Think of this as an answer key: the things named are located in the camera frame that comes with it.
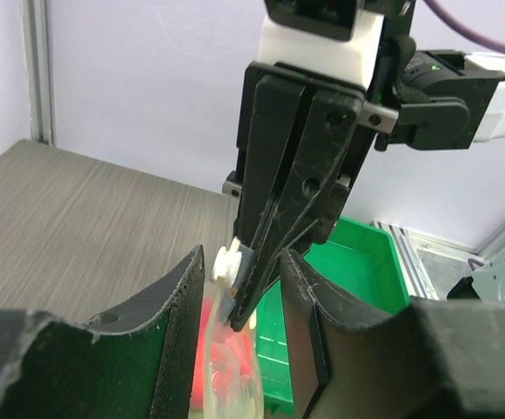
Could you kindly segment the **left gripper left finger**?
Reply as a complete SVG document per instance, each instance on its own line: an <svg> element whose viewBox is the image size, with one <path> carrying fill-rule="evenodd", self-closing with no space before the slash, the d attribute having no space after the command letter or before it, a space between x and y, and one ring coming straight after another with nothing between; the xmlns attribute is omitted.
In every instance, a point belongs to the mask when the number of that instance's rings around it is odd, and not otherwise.
<svg viewBox="0 0 505 419"><path fill-rule="evenodd" d="M0 418L185 418L204 251L83 324L0 310Z"/></svg>

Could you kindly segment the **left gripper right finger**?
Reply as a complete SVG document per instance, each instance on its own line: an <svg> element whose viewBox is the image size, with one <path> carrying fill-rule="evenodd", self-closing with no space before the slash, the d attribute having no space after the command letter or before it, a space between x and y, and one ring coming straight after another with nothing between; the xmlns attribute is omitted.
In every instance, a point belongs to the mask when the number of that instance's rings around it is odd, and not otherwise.
<svg viewBox="0 0 505 419"><path fill-rule="evenodd" d="M295 251L280 283L299 418L505 418L505 302L419 299L389 314Z"/></svg>

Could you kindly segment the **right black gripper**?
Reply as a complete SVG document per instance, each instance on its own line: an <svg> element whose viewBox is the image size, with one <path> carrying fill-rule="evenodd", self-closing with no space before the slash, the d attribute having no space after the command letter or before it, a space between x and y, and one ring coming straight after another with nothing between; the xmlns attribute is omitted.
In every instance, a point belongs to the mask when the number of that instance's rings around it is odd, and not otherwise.
<svg viewBox="0 0 505 419"><path fill-rule="evenodd" d="M272 286L284 249L328 239L371 137L390 133L397 119L359 86L290 65L246 68L238 158L224 186L239 199L233 233L252 251L229 316L233 330Z"/></svg>

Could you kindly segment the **clear polka dot zip bag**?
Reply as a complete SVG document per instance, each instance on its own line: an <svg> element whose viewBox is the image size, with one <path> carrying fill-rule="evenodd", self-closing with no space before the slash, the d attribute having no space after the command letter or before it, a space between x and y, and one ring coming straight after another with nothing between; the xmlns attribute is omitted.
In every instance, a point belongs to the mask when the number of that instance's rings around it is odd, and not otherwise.
<svg viewBox="0 0 505 419"><path fill-rule="evenodd" d="M190 418L262 418L263 388L255 352L256 316L236 332L229 316L253 251L238 238L218 250L208 278L197 340Z"/></svg>

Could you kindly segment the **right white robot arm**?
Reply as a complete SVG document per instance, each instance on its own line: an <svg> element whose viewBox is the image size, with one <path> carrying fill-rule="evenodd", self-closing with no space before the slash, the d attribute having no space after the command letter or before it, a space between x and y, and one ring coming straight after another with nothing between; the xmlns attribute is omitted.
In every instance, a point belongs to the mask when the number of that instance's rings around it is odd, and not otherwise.
<svg viewBox="0 0 505 419"><path fill-rule="evenodd" d="M371 148L469 148L495 137L505 70L421 51L412 1L268 1L246 68L233 234L241 263L222 318L244 327L285 250L325 243Z"/></svg>

